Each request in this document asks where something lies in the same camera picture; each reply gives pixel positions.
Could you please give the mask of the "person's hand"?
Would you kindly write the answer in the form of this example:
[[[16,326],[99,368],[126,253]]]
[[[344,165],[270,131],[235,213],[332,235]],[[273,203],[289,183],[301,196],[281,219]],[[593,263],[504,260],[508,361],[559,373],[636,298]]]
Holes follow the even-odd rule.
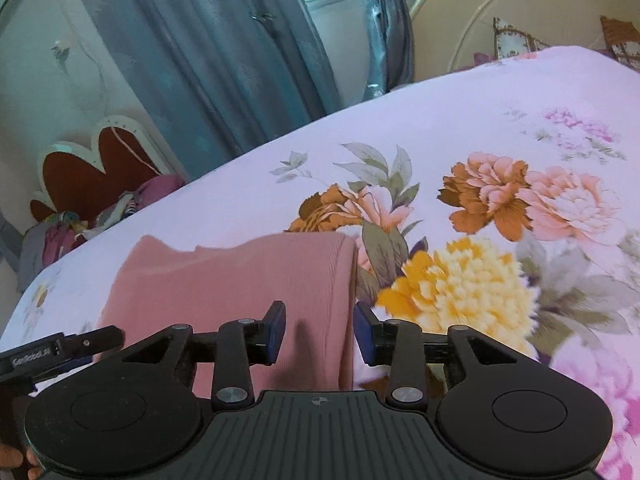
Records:
[[[27,478],[37,480],[43,474],[38,458],[29,448],[25,453],[7,444],[0,444],[0,468],[2,470],[14,470],[20,468],[24,463],[27,467]]]

